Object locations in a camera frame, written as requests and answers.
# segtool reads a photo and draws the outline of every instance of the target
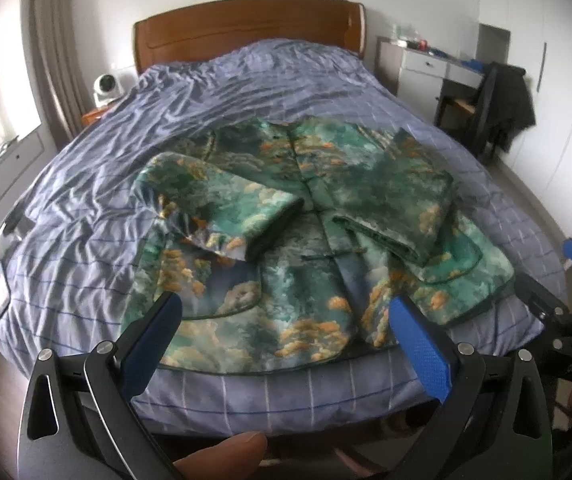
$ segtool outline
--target bed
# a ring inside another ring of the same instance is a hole
[[[34,226],[2,260],[12,294],[0,314],[2,354],[28,375],[42,348],[74,354],[114,340],[154,220],[132,193],[138,172],[174,140],[254,116],[404,128],[443,158],[457,204],[514,268],[565,300],[562,267],[540,228],[462,146],[377,82],[360,61],[364,43],[364,8],[344,0],[225,0],[137,23],[137,85],[15,207]],[[506,286],[448,332],[505,354],[541,329]],[[133,405],[156,433],[225,436],[323,430],[423,400],[401,350],[391,348],[264,375],[160,368]]]

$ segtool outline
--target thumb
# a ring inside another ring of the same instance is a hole
[[[244,480],[264,458],[263,433],[241,433],[175,462],[186,480]]]

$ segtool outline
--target wooden headboard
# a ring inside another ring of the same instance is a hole
[[[289,38],[364,55],[364,6],[347,0],[221,0],[135,23],[138,73],[155,63],[204,61],[253,41]]]

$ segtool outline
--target blue cloth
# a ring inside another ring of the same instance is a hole
[[[35,227],[3,259],[12,300],[0,316],[2,354],[28,375],[42,348],[87,352],[117,336],[133,262],[155,216],[132,185],[154,155],[180,137],[253,116],[294,121],[308,115],[410,132],[444,158],[457,181],[456,203],[515,271],[566,299],[549,241],[464,148],[415,117],[349,52],[268,40],[209,62],[151,67],[42,171],[21,202]],[[449,334],[480,352],[505,354],[540,331],[506,286],[488,309]],[[322,430],[425,398],[401,350],[391,349],[269,376],[158,369],[133,405],[154,431],[228,435]]]

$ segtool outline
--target metal screw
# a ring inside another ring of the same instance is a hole
[[[112,342],[111,341],[102,341],[97,345],[97,353],[98,354],[108,354],[112,350]]]
[[[473,355],[475,348],[470,343],[460,343],[457,345],[457,351],[462,355]]]
[[[50,359],[51,356],[52,356],[52,350],[50,348],[45,348],[44,350],[42,350],[37,354],[37,358],[40,361],[48,361],[48,359]]]
[[[525,348],[522,348],[519,352],[517,352],[517,355],[522,361],[528,362],[532,359],[532,354]]]

